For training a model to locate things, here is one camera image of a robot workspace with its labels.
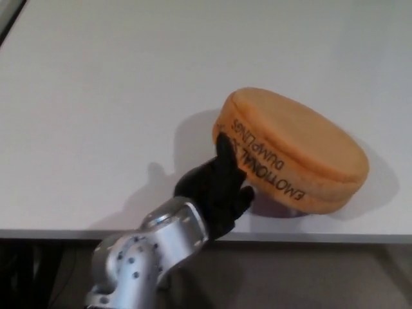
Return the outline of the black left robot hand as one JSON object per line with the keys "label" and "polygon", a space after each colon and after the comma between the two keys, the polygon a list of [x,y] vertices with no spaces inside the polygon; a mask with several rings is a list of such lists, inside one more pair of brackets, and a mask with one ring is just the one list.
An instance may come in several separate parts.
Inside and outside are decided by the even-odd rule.
{"label": "black left robot hand", "polygon": [[243,186],[246,173],[238,168],[230,138],[220,132],[216,156],[184,174],[174,188],[175,196],[191,199],[205,220],[210,239],[228,234],[251,206],[255,192]]}

